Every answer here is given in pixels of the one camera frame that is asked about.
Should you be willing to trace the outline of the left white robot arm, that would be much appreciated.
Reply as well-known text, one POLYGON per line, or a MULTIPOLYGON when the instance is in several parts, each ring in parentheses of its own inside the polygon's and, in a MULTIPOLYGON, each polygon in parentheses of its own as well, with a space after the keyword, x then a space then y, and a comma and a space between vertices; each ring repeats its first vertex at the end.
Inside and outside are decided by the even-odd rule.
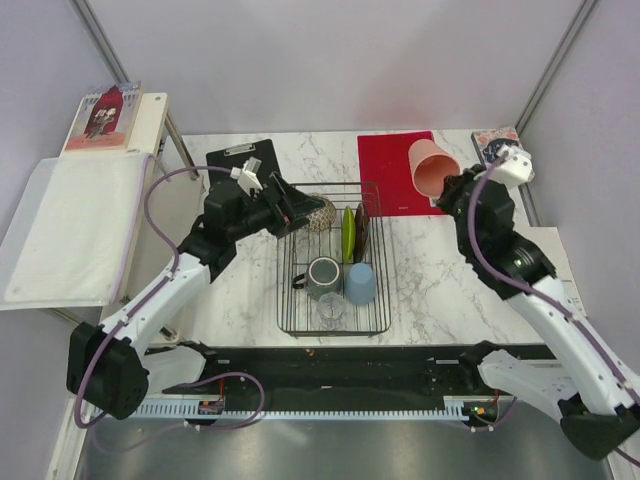
POLYGON ((306 226, 323 202, 273 172, 265 182, 238 168, 210 187, 203 212, 164 270, 126 306, 70 337, 67 388, 118 420, 134 413, 150 393, 188 384, 208 393, 219 369, 197 350, 177 346, 148 354, 151 341, 176 313, 232 262, 236 243, 262 230, 282 238, 306 226))

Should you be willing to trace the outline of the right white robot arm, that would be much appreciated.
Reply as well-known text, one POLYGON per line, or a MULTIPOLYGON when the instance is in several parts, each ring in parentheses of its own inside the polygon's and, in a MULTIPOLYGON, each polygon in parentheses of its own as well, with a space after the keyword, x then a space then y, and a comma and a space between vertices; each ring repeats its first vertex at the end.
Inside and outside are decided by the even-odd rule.
POLYGON ((458 368, 467 392, 511 394, 556 421, 584 456, 602 460, 639 430, 639 376, 570 300, 553 263, 514 228, 507 188, 476 165, 445 178, 437 206, 455 222, 477 278, 540 336, 561 369, 534 367, 483 341, 458 368))

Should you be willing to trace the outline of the light blue plastic cup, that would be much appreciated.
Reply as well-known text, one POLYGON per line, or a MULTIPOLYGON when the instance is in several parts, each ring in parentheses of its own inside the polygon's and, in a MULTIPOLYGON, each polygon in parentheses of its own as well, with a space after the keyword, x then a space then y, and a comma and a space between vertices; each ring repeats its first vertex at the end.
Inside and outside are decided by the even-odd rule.
POLYGON ((376 278, 372 267, 367 263, 353 264, 345 277, 344 293, 354 305, 366 305, 376 295, 376 278))

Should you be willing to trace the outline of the pink plastic cup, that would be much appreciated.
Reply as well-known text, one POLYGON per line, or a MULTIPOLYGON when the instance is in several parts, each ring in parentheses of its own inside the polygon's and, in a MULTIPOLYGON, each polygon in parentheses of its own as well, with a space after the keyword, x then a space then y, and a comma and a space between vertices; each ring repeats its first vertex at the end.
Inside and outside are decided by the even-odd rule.
POLYGON ((434 141, 420 139, 408 151, 411 179, 416 191, 429 198, 438 198, 445 179, 460 174, 457 161, 434 141))

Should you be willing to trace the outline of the clear drinking glass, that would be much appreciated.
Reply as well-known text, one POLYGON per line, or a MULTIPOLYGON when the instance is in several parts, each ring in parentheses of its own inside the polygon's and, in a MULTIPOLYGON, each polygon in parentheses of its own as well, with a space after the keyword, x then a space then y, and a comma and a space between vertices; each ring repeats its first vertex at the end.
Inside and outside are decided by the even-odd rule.
POLYGON ((346 315, 345 299, 334 292, 322 295, 316 304, 320 324, 325 330, 335 330, 341 327, 346 315))

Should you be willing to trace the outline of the grey ceramic mug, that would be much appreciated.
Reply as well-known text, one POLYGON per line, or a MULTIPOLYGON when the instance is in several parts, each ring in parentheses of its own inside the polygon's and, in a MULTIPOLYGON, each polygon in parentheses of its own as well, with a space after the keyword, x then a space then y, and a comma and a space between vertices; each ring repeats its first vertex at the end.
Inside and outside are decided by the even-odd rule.
POLYGON ((319 256, 292 280, 292 288, 305 290, 312 300, 319 300, 325 294, 337 293, 341 283, 341 265, 332 257, 319 256))

